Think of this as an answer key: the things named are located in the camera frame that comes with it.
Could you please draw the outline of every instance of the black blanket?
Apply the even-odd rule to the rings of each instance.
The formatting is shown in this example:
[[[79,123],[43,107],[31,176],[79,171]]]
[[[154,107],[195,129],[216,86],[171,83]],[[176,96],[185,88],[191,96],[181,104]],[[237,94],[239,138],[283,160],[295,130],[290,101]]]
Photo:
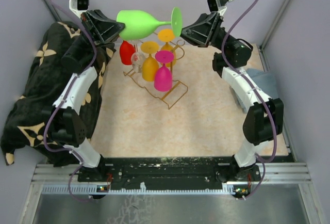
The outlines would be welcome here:
[[[51,153],[46,150],[43,143],[45,122],[41,110],[45,106],[51,106],[67,85],[71,73],[65,70],[60,60],[79,35],[80,29],[71,22],[54,23],[44,35],[32,62],[25,90],[9,113],[1,137],[1,150],[7,165],[14,163],[15,149],[24,146],[38,150],[47,156],[54,166],[77,162],[67,151]],[[87,138],[92,137],[96,126],[102,102],[103,75],[115,51],[113,43],[97,48],[94,66],[98,76],[81,103],[79,113],[87,127]],[[53,149],[60,148],[56,141],[50,142],[49,145]]]

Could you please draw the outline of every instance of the beige table surface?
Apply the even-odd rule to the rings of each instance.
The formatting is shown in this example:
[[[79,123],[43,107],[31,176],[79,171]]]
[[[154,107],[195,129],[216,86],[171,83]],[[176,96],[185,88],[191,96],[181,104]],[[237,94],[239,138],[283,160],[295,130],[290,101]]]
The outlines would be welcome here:
[[[123,71],[131,66],[121,64],[119,50],[114,54],[106,68],[103,102],[91,139],[95,150],[104,157],[231,156],[238,151],[244,139],[245,114],[229,85],[212,70],[213,54],[218,50],[183,48],[186,54],[174,66],[173,78],[189,90],[170,110],[124,76]],[[256,48],[248,67],[262,70]],[[141,74],[135,77],[145,84]],[[168,100],[174,101],[183,92],[184,87],[177,87]],[[277,155],[287,155],[283,136],[277,138]],[[270,155],[272,149],[271,143],[262,155]]]

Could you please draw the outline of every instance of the gray floor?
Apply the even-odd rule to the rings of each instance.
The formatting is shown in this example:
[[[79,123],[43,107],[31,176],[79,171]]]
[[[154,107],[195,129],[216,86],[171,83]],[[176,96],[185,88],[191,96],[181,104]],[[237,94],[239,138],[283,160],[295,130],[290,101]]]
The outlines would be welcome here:
[[[80,203],[69,195],[42,195],[34,224],[309,223],[298,186],[262,186],[247,201],[232,196],[106,196]]]

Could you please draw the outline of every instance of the metal frame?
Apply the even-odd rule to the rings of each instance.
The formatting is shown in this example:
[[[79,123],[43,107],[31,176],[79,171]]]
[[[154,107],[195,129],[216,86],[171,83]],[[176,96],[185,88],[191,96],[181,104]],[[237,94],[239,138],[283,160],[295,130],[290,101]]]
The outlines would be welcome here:
[[[56,21],[61,20],[57,11],[51,6],[48,0],[43,0],[49,9],[50,13]],[[269,66],[265,55],[263,54],[265,47],[272,38],[274,31],[278,27],[283,14],[288,8],[291,0],[285,0],[275,17],[272,26],[267,32],[259,49],[261,62],[265,71],[269,70]],[[295,150],[290,142],[290,134],[288,132],[286,122],[284,120],[284,137],[289,153],[292,153],[294,159],[296,159]],[[54,168],[52,165],[38,164],[34,172],[34,176],[30,185],[29,193],[25,202],[24,211],[21,213],[20,223],[29,224],[33,223],[33,219],[37,210],[38,202],[41,194],[67,194],[67,183],[70,173],[73,172],[77,165],[69,165],[63,168]],[[262,173],[262,166],[258,164],[259,171]],[[246,184],[246,182],[228,182],[223,184],[224,190],[191,190],[187,192],[183,191],[148,191],[141,185],[140,190],[110,190],[109,195],[112,194],[232,194],[232,187],[236,184]],[[95,193],[95,186],[106,184],[106,182],[78,182],[78,176],[73,178],[73,187],[75,194],[88,194]],[[305,163],[271,163],[266,164],[266,176],[263,184],[298,184],[302,196],[302,201],[305,206],[305,210],[310,223],[325,224],[325,218],[321,211],[318,197],[315,193],[314,186],[312,184],[310,174]]]

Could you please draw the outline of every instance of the gold wire rack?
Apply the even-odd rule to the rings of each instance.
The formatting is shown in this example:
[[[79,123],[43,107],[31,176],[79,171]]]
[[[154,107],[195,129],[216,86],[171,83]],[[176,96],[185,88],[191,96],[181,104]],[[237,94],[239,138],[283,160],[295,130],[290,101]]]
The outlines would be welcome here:
[[[175,44],[175,43],[173,43],[173,42],[170,42],[171,44],[173,44],[173,45],[175,45],[175,47],[173,48],[173,50],[172,51],[174,51],[174,50],[176,50],[176,49],[181,49],[182,50],[182,52],[183,52],[183,54],[182,54],[182,56],[180,57],[180,58],[178,58],[178,59],[176,59],[176,60],[180,60],[180,59],[182,59],[183,57],[184,57],[184,55],[185,55],[185,50],[182,48],[182,46],[183,45],[185,45],[185,42],[183,42],[183,44],[182,45],[179,45],[179,42],[180,42],[181,40],[178,40],[177,41],[177,43]],[[173,64],[171,63],[171,72],[173,72]],[[136,74],[136,72],[133,70],[133,69],[131,69],[129,72],[123,72],[124,73],[124,76],[128,76],[128,77],[130,77],[132,80],[133,80],[133,82],[138,86],[138,87],[140,87],[140,88],[142,88],[142,89],[145,89],[153,98],[155,98],[155,99],[159,99],[159,100],[161,100],[162,102],[164,102],[166,105],[167,105],[167,107],[168,107],[168,109],[171,109],[187,92],[188,92],[188,89],[189,89],[189,87],[185,84],[185,83],[183,83],[183,82],[181,82],[181,81],[179,81],[179,80],[175,80],[175,81],[173,81],[175,84],[174,84],[174,86],[171,88],[171,90],[169,90],[168,92],[166,92],[162,97],[158,97],[158,96],[155,96],[155,95],[153,95],[149,90],[148,90],[148,88],[147,87],[145,87],[145,86],[141,86],[134,78],[133,78],[133,76]],[[168,102],[166,102],[166,100],[165,100],[165,98],[166,97],[168,97],[172,92],[173,92],[173,90],[175,89],[175,88],[177,88],[179,85],[183,85],[183,86],[185,86],[186,87],[186,90],[185,90],[185,92],[183,93],[183,94],[181,94],[180,96],[179,96],[179,98],[172,104],[172,105],[170,105],[170,103],[168,103]]]

